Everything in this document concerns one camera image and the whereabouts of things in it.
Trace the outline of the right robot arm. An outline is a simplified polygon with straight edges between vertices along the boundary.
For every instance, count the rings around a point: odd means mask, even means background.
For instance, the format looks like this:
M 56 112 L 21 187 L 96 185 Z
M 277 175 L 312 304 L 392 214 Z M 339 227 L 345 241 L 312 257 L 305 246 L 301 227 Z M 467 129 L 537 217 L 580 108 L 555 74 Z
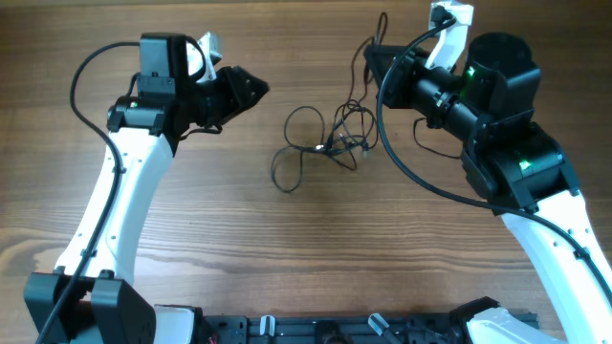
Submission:
M 590 224 L 575 169 L 533 119 L 540 70 L 520 37 L 489 32 L 463 47 L 460 75 L 424 51 L 370 46 L 379 109 L 412 109 L 461 141 L 474 197 L 521 245 L 570 343 L 611 339 L 611 268 Z

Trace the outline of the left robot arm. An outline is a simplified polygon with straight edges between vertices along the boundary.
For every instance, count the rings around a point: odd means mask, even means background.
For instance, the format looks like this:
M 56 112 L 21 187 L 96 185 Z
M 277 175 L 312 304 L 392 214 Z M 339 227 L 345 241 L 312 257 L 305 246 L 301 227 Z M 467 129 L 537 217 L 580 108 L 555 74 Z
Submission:
M 149 32 L 136 42 L 140 70 L 98 130 L 106 153 L 75 235 L 50 273 L 35 272 L 24 300 L 41 343 L 209 343 L 193 306 L 152 305 L 134 287 L 135 261 L 153 196 L 181 141 L 220 134 L 268 84 L 221 65 L 219 38 Z

